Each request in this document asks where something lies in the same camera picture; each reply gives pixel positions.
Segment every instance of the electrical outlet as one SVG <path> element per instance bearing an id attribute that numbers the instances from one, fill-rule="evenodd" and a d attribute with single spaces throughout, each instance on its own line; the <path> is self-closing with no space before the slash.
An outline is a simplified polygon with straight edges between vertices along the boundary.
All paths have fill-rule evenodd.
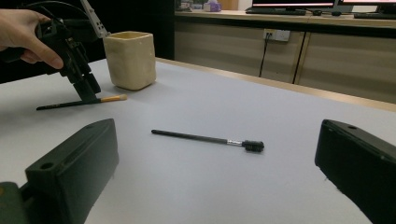
<path id="1" fill-rule="evenodd" d="M 290 37 L 290 31 L 287 30 L 264 29 L 263 38 L 266 39 L 268 34 L 271 34 L 269 36 L 270 40 L 277 40 L 284 42 L 289 41 L 289 37 Z"/>
<path id="2" fill-rule="evenodd" d="M 264 36 L 263 36 L 263 38 L 266 39 L 268 34 L 270 35 L 270 36 L 269 36 L 269 39 L 275 39 L 276 30 L 274 30 L 274 29 L 264 29 Z"/>
<path id="3" fill-rule="evenodd" d="M 275 40 L 287 42 L 289 41 L 289 37 L 290 37 L 290 31 L 285 31 L 285 30 L 276 31 Z"/>

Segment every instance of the table surface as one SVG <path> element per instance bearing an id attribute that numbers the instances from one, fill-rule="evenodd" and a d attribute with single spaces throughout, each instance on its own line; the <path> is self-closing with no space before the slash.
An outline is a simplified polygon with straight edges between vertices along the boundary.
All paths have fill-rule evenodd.
<path id="1" fill-rule="evenodd" d="M 87 224 L 370 223 L 314 164 L 320 123 L 343 121 L 396 145 L 395 105 L 160 59 L 155 83 L 127 91 L 111 83 L 106 60 L 90 66 L 99 97 L 128 100 L 35 111 L 78 99 L 67 78 L 1 85 L 1 181 L 21 186 L 24 169 L 70 135 L 114 119 L 120 164 Z M 152 129 L 263 141 L 265 150 Z"/>

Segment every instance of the makeup brush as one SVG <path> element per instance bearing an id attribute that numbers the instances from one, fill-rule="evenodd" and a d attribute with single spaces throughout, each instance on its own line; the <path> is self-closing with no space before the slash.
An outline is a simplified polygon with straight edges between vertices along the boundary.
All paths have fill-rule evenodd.
<path id="1" fill-rule="evenodd" d="M 100 99 L 95 99 L 92 101 L 76 101 L 76 102 L 57 104 L 57 105 L 43 105 L 43 106 L 39 106 L 36 110 L 56 109 L 56 108 L 75 106 L 75 105 L 93 105 L 93 104 L 101 104 L 101 103 L 113 102 L 113 101 L 124 101 L 127 98 L 128 98 L 127 95 L 122 94 L 122 95 L 108 96 Z"/>

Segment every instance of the ceramic cup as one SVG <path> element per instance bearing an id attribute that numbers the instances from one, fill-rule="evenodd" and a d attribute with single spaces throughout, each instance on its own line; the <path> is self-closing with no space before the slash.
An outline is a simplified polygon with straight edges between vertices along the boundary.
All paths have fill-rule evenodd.
<path id="1" fill-rule="evenodd" d="M 156 79 L 154 38 L 141 32 L 121 32 L 103 39 L 111 82 L 137 91 Z"/>

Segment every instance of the wooden cabinet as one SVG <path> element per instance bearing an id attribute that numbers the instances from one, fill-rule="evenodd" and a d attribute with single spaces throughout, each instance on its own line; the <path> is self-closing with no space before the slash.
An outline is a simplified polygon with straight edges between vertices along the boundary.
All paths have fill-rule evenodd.
<path id="1" fill-rule="evenodd" d="M 221 10 L 238 10 L 238 0 L 218 0 Z"/>

